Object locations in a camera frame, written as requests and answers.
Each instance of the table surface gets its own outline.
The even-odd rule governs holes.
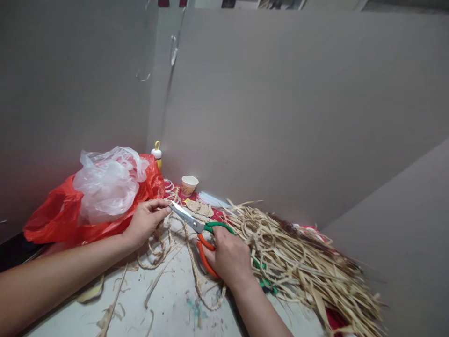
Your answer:
[[[173,233],[174,244],[185,237],[183,230],[176,232],[181,228],[181,222],[173,217],[170,230]],[[194,255],[197,254],[195,247],[192,246]],[[173,254],[176,254],[176,257],[169,262]],[[136,265],[135,256],[131,258],[134,259],[132,264]],[[150,263],[147,255],[142,255],[142,258],[145,264]],[[144,301],[150,282],[156,279],[168,262],[169,265],[148,302],[148,309],[145,309]],[[105,276],[103,292],[98,299],[88,304],[72,301],[60,306],[38,322],[26,336],[96,336],[100,332],[96,322],[103,317],[104,310],[113,303],[123,272],[124,269],[111,269]],[[213,283],[214,280],[210,278],[204,289],[208,289],[208,285]],[[216,290],[218,287],[208,292],[207,300],[216,301]],[[301,304],[279,301],[271,294],[267,296],[293,335],[325,335],[312,310]],[[147,336],[152,321],[150,309],[154,311],[154,323],[149,336],[244,336],[234,318],[228,296],[222,306],[215,311],[209,311],[201,300],[197,307],[197,297],[190,256],[186,244],[182,243],[169,253],[164,263],[157,269],[139,268],[138,271],[126,272],[115,307],[115,311],[122,316],[121,307],[123,307],[125,316],[122,319],[118,316],[112,318],[108,336]]]

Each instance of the person's left hand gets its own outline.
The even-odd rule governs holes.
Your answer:
[[[123,232],[123,237],[135,249],[140,248],[170,212],[168,201],[165,200],[155,199],[140,203],[130,225]]]

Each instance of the green scissor handle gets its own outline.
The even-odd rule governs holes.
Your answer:
[[[228,230],[229,233],[232,233],[235,235],[234,231],[232,230],[231,227],[229,227],[227,224],[224,224],[223,222],[208,222],[207,224],[204,225],[204,230],[208,231],[211,234],[214,234],[214,231],[212,230],[212,227],[215,226],[220,226],[220,227],[224,227]]]
[[[223,222],[208,222],[206,225],[204,225],[204,230],[208,231],[209,233],[214,234],[214,231],[212,230],[212,227],[215,226],[220,226],[220,227],[224,227],[228,230],[229,233],[232,233],[235,235],[234,231],[232,230],[231,227],[229,227],[227,224],[223,223]],[[253,259],[253,263],[255,264],[256,268],[261,268],[261,264],[259,263],[259,261],[257,261],[256,258]],[[266,264],[262,264],[262,269],[266,269],[267,265]],[[261,287],[271,287],[271,283],[268,280],[262,279],[260,281]],[[277,289],[273,287],[273,295],[277,295]]]

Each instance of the orange scissor handle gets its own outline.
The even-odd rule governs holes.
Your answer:
[[[198,251],[200,253],[200,258],[202,263],[204,264],[204,267],[206,268],[206,270],[209,272],[210,275],[212,275],[215,278],[220,278],[217,273],[212,269],[211,266],[209,266],[209,264],[207,263],[206,260],[206,256],[204,256],[204,248],[203,245],[206,246],[207,249],[214,251],[215,247],[212,246],[210,243],[208,243],[204,238],[202,234],[198,235],[198,238],[200,239],[200,241],[197,241],[197,245],[198,245]]]

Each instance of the scissor blade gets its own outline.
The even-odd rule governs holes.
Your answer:
[[[180,206],[175,203],[171,203],[168,205],[181,219],[183,219],[190,227],[195,230],[198,234],[201,234],[204,230],[204,225],[200,224],[194,218],[190,216],[185,210],[183,210]]]

